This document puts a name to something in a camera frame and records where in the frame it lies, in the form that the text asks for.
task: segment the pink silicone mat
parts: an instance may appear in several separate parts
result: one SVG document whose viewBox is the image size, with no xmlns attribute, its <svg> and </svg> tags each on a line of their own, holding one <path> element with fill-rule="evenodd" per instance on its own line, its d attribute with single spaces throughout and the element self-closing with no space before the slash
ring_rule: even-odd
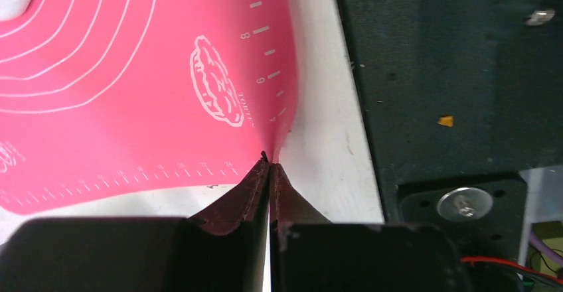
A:
<svg viewBox="0 0 563 292">
<path fill-rule="evenodd" d="M 33 0 L 0 23 L 0 206 L 237 183 L 296 91 L 287 0 Z"/>
</svg>

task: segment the curved white line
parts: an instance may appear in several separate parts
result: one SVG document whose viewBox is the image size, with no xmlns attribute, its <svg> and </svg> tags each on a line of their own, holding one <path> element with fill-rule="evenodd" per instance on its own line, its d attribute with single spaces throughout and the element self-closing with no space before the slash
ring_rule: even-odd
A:
<svg viewBox="0 0 563 292">
<path fill-rule="evenodd" d="M 62 22 L 60 23 L 60 25 L 58 26 L 58 29 L 54 32 L 54 34 L 50 38 L 48 38 L 45 42 L 41 43 L 40 45 L 38 45 L 38 46 L 36 46 L 36 47 L 34 47 L 34 48 L 24 52 L 24 53 L 20 53 L 16 56 L 12 56 L 11 58 L 5 58 L 3 60 L 0 60 L 0 63 L 12 61 L 12 60 L 15 60 L 16 58 L 20 58 L 22 56 L 28 55 L 29 53 L 34 52 L 34 51 L 44 47 L 47 43 L 49 43 L 54 37 L 56 37 L 56 35 L 60 32 L 60 30 L 64 26 L 64 23 L 68 19 L 68 15 L 70 14 L 70 10 L 72 9 L 73 4 L 74 4 L 74 0 L 71 0 L 70 5 L 68 6 L 68 10 L 66 11 L 66 14 L 64 15 Z"/>
<path fill-rule="evenodd" d="M 141 38 L 139 39 L 139 42 L 137 43 L 137 46 L 135 47 L 135 49 L 133 50 L 133 53 L 131 54 L 131 56 L 129 57 L 129 60 L 127 61 L 127 63 L 125 64 L 124 68 L 121 70 L 121 72 L 118 74 L 118 76 L 108 85 L 106 86 L 102 91 L 100 91 L 100 93 L 97 93 L 95 96 L 93 96 L 92 98 L 90 98 L 89 100 L 82 102 L 80 104 L 75 104 L 75 105 L 71 105 L 71 106 L 65 106 L 63 108 L 55 108 L 55 109 L 46 109 L 43 111 L 12 111 L 9 109 L 0 109 L 1 112 L 4 113 L 12 113 L 12 114 L 45 114 L 45 113 L 54 113 L 56 111 L 65 111 L 65 110 L 72 110 L 74 108 L 79 108 L 81 106 L 85 106 L 88 105 L 89 103 L 91 103 L 92 101 L 94 101 L 96 98 L 99 98 L 103 93 L 105 93 L 107 90 L 109 90 L 120 78 L 121 76 L 123 76 L 123 73 L 125 73 L 125 71 L 127 70 L 127 68 L 129 67 L 129 65 L 131 64 L 131 61 L 133 60 L 133 57 L 135 57 L 135 54 L 137 54 L 137 51 L 139 50 L 139 47 L 141 46 L 141 43 L 143 42 L 143 39 L 145 38 L 145 35 L 147 34 L 147 30 L 149 29 L 149 25 L 151 24 L 151 20 L 153 18 L 153 14 L 155 11 L 155 5 L 156 5 L 156 1 L 157 0 L 153 0 L 153 4 L 151 6 L 151 12 L 149 14 L 149 18 L 147 20 L 147 24 L 145 25 L 145 28 L 143 29 L 143 34 L 141 35 Z"/>
<path fill-rule="evenodd" d="M 123 13 L 121 14 L 120 22 L 118 23 L 118 28 L 114 32 L 114 35 L 112 36 L 112 39 L 110 40 L 108 47 L 106 48 L 106 50 L 102 54 L 102 57 L 94 64 L 93 67 L 91 67 L 88 71 L 86 71 L 86 73 L 77 77 L 71 83 L 63 86 L 62 88 L 57 88 L 56 90 L 45 91 L 45 92 L 37 92 L 37 93 L 27 93 L 27 94 L 0 94 L 0 97 L 2 97 L 2 98 L 31 98 L 33 96 L 43 96 L 43 95 L 55 94 L 55 93 L 67 90 L 69 87 L 71 87 L 71 86 L 75 85 L 76 83 L 80 82 L 81 79 L 87 77 L 87 75 L 92 73 L 92 71 L 95 70 L 98 67 L 98 65 L 100 65 L 100 63 L 102 63 L 102 61 L 104 60 L 106 55 L 108 55 L 108 52 L 110 51 L 112 45 L 114 45 L 114 41 L 115 41 L 115 39 L 116 39 L 120 29 L 121 29 L 121 24 L 123 24 L 123 20 L 125 19 L 125 14 L 127 13 L 127 8 L 129 7 L 129 1 L 130 0 L 127 0 L 125 2 L 125 7 L 123 8 Z"/>
<path fill-rule="evenodd" d="M 31 17 L 29 17 L 29 19 L 27 19 L 27 21 L 25 21 L 22 25 L 20 25 L 19 27 L 17 27 L 16 29 L 13 29 L 12 31 L 6 32 L 2 35 L 0 35 L 0 38 L 4 38 L 7 37 L 9 35 L 13 35 L 14 33 L 18 32 L 19 30 L 25 28 L 29 23 L 31 23 L 31 21 L 33 21 L 33 19 L 35 19 L 35 17 L 39 14 L 39 11 L 41 10 L 41 8 L 43 7 L 43 3 L 45 3 L 45 0 L 41 0 L 41 2 L 39 3 L 39 6 L 37 7 L 37 10 L 35 10 L 35 12 L 33 13 L 33 15 L 31 15 Z"/>
<path fill-rule="evenodd" d="M 102 1 L 103 0 L 100 0 L 98 2 L 98 7 L 96 8 L 96 12 L 94 13 L 94 17 L 92 18 L 92 22 L 90 23 L 90 26 L 88 27 L 88 30 L 86 31 L 86 34 L 84 35 L 84 38 L 82 38 L 82 41 L 80 41 L 80 44 L 69 55 L 67 55 L 65 58 L 59 60 L 57 63 L 53 64 L 52 66 L 49 66 L 48 68 L 44 69 L 43 71 L 41 71 L 37 74 L 34 74 L 32 76 L 28 76 L 26 78 L 18 78 L 18 77 L 15 77 L 15 76 L 0 76 L 0 80 L 28 81 L 28 80 L 31 80 L 33 78 L 36 78 L 40 75 L 47 73 L 48 71 L 52 70 L 56 66 L 62 64 L 63 62 L 65 62 L 69 58 L 71 58 L 73 55 L 75 55 L 78 52 L 78 50 L 80 50 L 82 45 L 86 42 L 88 35 L 90 35 L 90 31 L 92 30 L 92 27 L 94 26 L 94 23 L 96 22 L 96 19 L 98 18 L 98 13 L 100 12 L 100 8 L 102 7 Z M 0 97 L 16 97 L 16 96 L 9 96 L 9 95 L 16 95 L 16 94 L 0 94 Z"/>
</svg>

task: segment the tick mark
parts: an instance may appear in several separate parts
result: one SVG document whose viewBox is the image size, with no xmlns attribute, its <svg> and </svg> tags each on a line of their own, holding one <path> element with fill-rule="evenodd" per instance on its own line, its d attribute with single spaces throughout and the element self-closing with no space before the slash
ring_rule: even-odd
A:
<svg viewBox="0 0 563 292">
<path fill-rule="evenodd" d="M 276 76 L 280 75 L 280 73 L 282 73 L 282 72 L 281 71 L 274 72 L 274 73 L 268 75 L 268 78 L 276 77 Z"/>
<path fill-rule="evenodd" d="M 256 29 L 256 30 L 252 31 L 252 33 L 254 33 L 255 35 L 257 35 L 258 33 L 262 33 L 262 32 L 264 32 L 264 31 L 268 31 L 269 29 L 270 29 L 270 27 L 266 26 L 266 27 L 263 27 L 263 28 L 260 28 L 260 29 Z"/>
</svg>

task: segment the purple cable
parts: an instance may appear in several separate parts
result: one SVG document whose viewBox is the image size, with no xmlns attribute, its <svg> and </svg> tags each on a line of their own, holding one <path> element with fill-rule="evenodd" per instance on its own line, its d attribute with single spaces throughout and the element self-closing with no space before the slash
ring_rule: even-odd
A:
<svg viewBox="0 0 563 292">
<path fill-rule="evenodd" d="M 557 263 L 558 265 L 563 267 L 563 256 L 558 254 L 557 252 L 551 250 L 538 236 L 536 236 L 533 232 L 530 232 L 530 243 L 534 246 L 539 252 L 543 253 L 546 257 L 553 260 L 553 262 Z"/>
</svg>

